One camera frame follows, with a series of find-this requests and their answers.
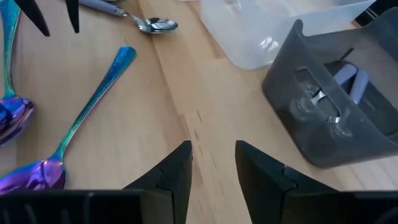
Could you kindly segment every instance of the clear plastic container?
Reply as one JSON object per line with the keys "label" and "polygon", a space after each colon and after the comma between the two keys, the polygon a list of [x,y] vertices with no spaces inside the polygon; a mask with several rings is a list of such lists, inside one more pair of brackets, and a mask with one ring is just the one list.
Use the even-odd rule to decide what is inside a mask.
{"label": "clear plastic container", "polygon": [[296,19],[304,34],[343,30],[375,0],[201,0],[200,18],[228,58],[255,69],[272,63]]}

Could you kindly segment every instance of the spoon handle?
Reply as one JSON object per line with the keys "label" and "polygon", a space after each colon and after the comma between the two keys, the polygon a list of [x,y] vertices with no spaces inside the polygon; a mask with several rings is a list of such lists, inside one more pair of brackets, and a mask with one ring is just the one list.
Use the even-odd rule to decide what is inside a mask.
{"label": "spoon handle", "polygon": [[79,116],[76,118],[69,131],[65,134],[60,145],[51,156],[51,158],[62,161],[65,149],[67,148],[76,130],[85,120],[91,109],[93,109],[95,104],[97,104],[100,98],[104,95],[106,90],[108,90],[109,87],[121,76],[121,74],[125,71],[125,69],[127,69],[130,63],[135,59],[135,57],[136,51],[132,47],[124,46],[119,49],[119,52],[116,55],[116,58],[113,60],[113,63],[109,68],[107,74],[105,75],[104,79],[99,84],[98,88],[95,90],[93,96],[91,96],[86,106],[80,112]]}
{"label": "spoon handle", "polygon": [[14,43],[20,11],[21,10],[19,9],[18,5],[13,0],[3,0],[0,2],[0,12],[4,36],[3,77],[5,99],[15,96],[15,91],[12,87],[11,58],[12,45]]}
{"label": "spoon handle", "polygon": [[96,9],[98,11],[105,12],[114,16],[121,17],[126,13],[124,9],[121,9],[114,4],[108,3],[103,0],[79,0],[79,3],[92,9]]}

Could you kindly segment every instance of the gray utensil organizer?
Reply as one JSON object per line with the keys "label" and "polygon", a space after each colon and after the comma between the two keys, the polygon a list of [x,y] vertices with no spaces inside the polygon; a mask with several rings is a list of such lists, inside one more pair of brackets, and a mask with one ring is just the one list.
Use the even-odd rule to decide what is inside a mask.
{"label": "gray utensil organizer", "polygon": [[[398,8],[365,27],[306,37],[297,20],[262,90],[303,156],[334,167],[398,154]],[[356,105],[333,75],[352,63],[369,73]],[[326,98],[310,98],[322,90]],[[337,123],[330,118],[339,117]]]}

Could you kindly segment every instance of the plastic container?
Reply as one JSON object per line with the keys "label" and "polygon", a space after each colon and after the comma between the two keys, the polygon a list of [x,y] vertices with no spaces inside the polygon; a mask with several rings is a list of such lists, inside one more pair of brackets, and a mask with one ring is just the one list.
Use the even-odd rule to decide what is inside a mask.
{"label": "plastic container", "polygon": [[[262,90],[303,156],[333,167],[397,155],[398,8],[360,29],[310,37],[302,31],[296,21]],[[353,81],[339,86],[333,79],[347,62],[369,74],[358,105],[347,94]],[[319,90],[326,98],[314,105]],[[329,123],[330,116],[340,120]]]}
{"label": "plastic container", "polygon": [[272,63],[294,21],[304,34],[343,30],[375,0],[201,0],[200,18],[236,66]]}

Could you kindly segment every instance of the wood grain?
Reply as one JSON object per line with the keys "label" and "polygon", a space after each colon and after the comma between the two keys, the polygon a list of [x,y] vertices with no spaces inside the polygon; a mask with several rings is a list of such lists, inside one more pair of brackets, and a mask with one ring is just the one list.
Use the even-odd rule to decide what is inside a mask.
{"label": "wood grain", "polygon": [[237,139],[338,190],[397,188],[398,157],[328,170],[307,163],[261,93],[267,68],[232,65],[202,25],[199,2],[122,3],[141,17],[178,21],[176,32],[154,36],[84,7],[74,34],[63,1],[37,2],[51,37],[21,15],[14,61],[16,91],[33,100],[36,114],[3,147],[1,172],[51,155],[128,44],[136,60],[68,147],[68,189],[120,189],[186,139],[194,147],[187,223],[250,223],[234,162]]}

